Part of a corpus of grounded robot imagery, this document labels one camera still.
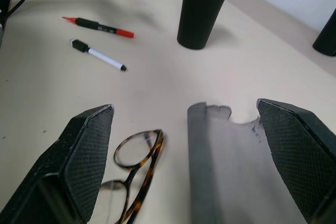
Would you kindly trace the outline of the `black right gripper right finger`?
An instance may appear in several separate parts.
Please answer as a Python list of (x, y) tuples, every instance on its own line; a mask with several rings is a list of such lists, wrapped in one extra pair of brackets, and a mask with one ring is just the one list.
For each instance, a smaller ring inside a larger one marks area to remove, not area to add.
[(258, 99), (274, 164), (307, 224), (336, 224), (336, 135), (311, 111)]

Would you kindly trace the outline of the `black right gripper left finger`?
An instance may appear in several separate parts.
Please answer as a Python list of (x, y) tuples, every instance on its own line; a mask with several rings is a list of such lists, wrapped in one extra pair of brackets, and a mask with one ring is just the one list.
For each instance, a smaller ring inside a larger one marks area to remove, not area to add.
[(0, 224), (87, 224), (106, 168), (114, 107), (73, 117), (0, 212)]

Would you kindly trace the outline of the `tortoiseshell eyeglasses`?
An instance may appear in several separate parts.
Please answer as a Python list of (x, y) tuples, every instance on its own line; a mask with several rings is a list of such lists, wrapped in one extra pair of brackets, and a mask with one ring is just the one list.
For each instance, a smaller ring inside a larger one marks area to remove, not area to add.
[[(113, 224), (133, 224), (148, 194), (156, 164), (164, 149), (162, 129), (147, 130), (133, 134), (123, 140), (113, 154), (114, 163), (128, 172), (125, 180), (112, 179), (101, 184), (100, 191), (110, 193), (107, 222)], [(134, 198), (131, 186), (137, 173), (148, 164), (143, 182)]]

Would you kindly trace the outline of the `grey felt glasses case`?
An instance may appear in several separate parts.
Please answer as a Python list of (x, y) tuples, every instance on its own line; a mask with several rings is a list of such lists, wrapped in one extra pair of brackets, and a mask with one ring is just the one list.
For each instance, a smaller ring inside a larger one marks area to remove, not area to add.
[(228, 106), (187, 111), (191, 224), (307, 224), (272, 160), (260, 119)]

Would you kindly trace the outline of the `white marker with black cap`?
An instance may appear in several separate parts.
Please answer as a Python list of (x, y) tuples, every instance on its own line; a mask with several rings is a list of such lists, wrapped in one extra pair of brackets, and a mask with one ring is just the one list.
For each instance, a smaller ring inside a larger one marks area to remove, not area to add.
[(80, 51), (80, 52), (84, 52), (84, 53), (88, 53), (98, 59), (100, 59), (101, 61), (121, 70), (121, 71), (127, 71), (127, 67), (125, 64), (110, 58), (109, 56), (107, 56), (106, 54), (93, 49), (91, 47), (89, 47), (86, 43), (84, 43), (83, 41), (80, 41), (78, 39), (72, 39), (70, 41), (70, 44), (72, 46), (72, 48), (75, 48), (76, 50)]

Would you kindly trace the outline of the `red and black marker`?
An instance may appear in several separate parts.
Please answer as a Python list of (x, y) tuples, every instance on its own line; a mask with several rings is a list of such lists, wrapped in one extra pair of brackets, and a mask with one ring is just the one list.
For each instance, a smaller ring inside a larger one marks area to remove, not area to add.
[(120, 28), (114, 28), (114, 27), (110, 27), (110, 26), (106, 26), (106, 25), (102, 25), (98, 22), (94, 22), (91, 20), (87, 20), (87, 19), (83, 19), (83, 18), (75, 18), (75, 17), (62, 17), (63, 19), (77, 25), (77, 26), (81, 26), (84, 28), (89, 28), (92, 30), (99, 30), (99, 31), (103, 31), (103, 32), (107, 32), (107, 33), (111, 33), (111, 34), (116, 34), (119, 36), (123, 36), (123, 37), (127, 37), (127, 38), (133, 38), (134, 37), (134, 33), (127, 31), (127, 30), (123, 30)]

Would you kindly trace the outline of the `black pen holder cup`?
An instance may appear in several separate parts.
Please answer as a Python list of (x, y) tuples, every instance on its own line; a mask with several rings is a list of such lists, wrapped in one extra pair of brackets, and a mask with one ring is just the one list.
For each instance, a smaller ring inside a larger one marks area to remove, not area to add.
[(336, 56), (336, 8), (312, 47), (326, 56)]

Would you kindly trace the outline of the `black plastic cup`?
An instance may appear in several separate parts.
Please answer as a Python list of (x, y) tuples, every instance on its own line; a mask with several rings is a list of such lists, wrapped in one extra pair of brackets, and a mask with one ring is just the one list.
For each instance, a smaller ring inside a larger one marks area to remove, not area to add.
[(177, 33), (178, 43), (188, 49), (203, 49), (225, 0), (183, 0)]

